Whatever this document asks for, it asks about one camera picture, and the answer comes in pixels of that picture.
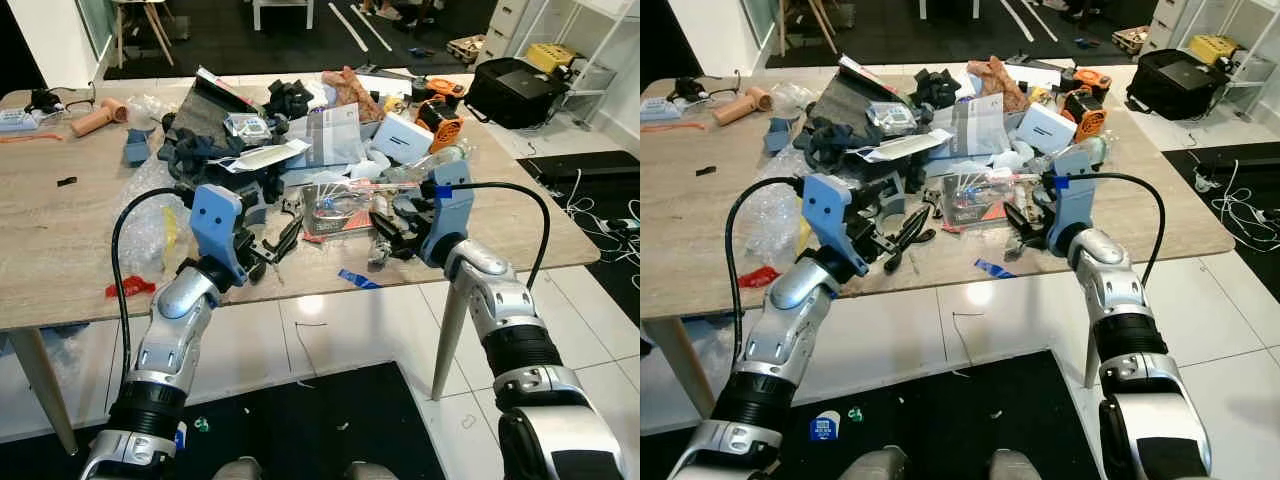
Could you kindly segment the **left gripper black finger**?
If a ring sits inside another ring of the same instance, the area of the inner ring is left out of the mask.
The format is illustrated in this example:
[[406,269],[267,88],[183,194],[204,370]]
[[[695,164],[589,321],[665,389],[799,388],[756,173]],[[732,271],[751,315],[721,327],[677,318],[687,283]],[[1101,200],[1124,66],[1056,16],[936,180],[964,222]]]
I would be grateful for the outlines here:
[[892,238],[896,252],[904,252],[910,244],[924,243],[936,237],[936,232],[927,227],[932,207],[919,207],[906,219],[900,232]]
[[884,262],[884,271],[887,274],[895,273],[899,269],[900,264],[902,262],[902,256],[905,255],[905,251],[909,248],[909,246],[923,242],[927,242],[925,230],[919,230],[914,233],[904,232],[902,234],[900,234],[897,237],[897,248],[893,251],[893,255]]
[[261,282],[268,270],[274,271],[275,278],[283,282],[278,264],[289,252],[270,252],[262,244],[250,246],[250,257],[253,260],[250,269],[250,280]]
[[270,252],[291,252],[298,242],[298,236],[303,228],[302,216],[294,216],[278,234],[273,244],[269,239],[262,241],[262,246]]

